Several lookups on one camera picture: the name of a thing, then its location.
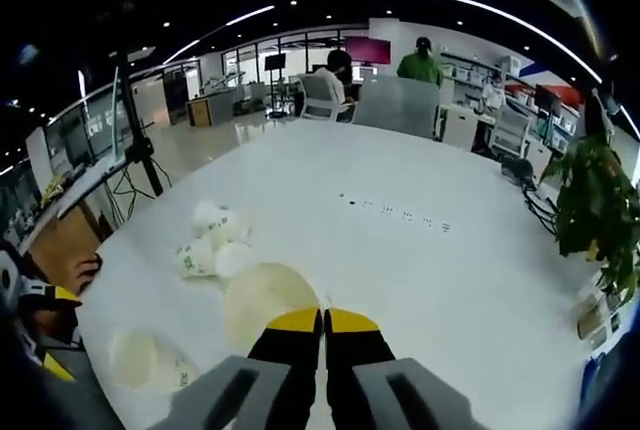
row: potted plant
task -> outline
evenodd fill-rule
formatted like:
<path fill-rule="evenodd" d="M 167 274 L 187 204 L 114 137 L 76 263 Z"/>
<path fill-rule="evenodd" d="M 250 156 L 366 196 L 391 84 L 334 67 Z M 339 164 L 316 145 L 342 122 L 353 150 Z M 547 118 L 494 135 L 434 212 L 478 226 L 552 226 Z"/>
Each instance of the potted plant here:
<path fill-rule="evenodd" d="M 603 262 L 598 286 L 617 307 L 638 286 L 637 245 L 640 199 L 620 160 L 601 136 L 581 139 L 545 169 L 542 179 L 559 174 L 556 240 L 560 254 L 589 252 Z"/>

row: black dot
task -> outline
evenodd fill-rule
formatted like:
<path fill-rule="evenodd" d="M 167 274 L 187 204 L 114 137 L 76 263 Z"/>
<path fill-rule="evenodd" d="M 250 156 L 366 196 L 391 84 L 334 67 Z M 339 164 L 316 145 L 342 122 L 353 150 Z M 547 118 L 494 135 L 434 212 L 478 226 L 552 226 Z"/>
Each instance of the black dot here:
<path fill-rule="evenodd" d="M 9 270 L 2 271 L 2 286 L 9 290 L 9 285 L 11 285 L 11 277 L 9 276 Z"/>

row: floor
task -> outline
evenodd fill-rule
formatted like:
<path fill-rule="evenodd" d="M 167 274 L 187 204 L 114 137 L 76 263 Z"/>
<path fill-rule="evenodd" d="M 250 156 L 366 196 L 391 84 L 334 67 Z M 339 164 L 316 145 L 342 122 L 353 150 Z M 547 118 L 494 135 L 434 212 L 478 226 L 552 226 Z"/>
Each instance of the floor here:
<path fill-rule="evenodd" d="M 153 143 L 154 160 L 167 173 L 171 183 L 175 184 L 225 153 L 290 121 L 292 118 L 270 120 L 263 112 L 259 112 L 236 117 L 219 127 L 191 127 L 188 121 L 176 125 L 170 125 L 167 122 L 148 127 L 146 133 Z M 128 171 L 137 189 L 153 195 L 141 164 L 130 165 Z M 158 170 L 158 176 L 163 187 L 169 188 L 167 176 L 160 170 Z M 109 188 L 112 191 L 117 188 L 118 193 L 130 191 L 131 187 L 126 180 L 118 186 L 120 179 L 120 174 L 111 178 L 108 182 Z M 126 218 L 132 200 L 131 193 L 115 194 L 114 198 Z M 140 211 L 148 205 L 149 201 L 138 195 L 131 214 Z"/>

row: green shirt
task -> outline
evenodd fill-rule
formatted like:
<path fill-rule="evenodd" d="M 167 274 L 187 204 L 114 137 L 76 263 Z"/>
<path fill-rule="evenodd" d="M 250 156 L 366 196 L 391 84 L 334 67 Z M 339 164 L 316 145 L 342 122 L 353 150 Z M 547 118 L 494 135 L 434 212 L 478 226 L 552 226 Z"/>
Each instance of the green shirt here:
<path fill-rule="evenodd" d="M 436 61 L 431 57 L 421 57 L 417 53 L 404 57 L 398 66 L 397 73 L 401 78 L 412 78 L 435 83 L 438 86 L 442 83 L 442 71 Z"/>

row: pink screen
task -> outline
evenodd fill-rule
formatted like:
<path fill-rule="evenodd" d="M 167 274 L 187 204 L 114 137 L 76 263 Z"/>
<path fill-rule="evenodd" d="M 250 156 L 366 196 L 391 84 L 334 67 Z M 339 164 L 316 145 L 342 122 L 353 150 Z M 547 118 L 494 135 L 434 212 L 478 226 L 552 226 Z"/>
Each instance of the pink screen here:
<path fill-rule="evenodd" d="M 356 62 L 391 63 L 391 42 L 367 37 L 347 37 L 345 39 L 347 53 Z"/>

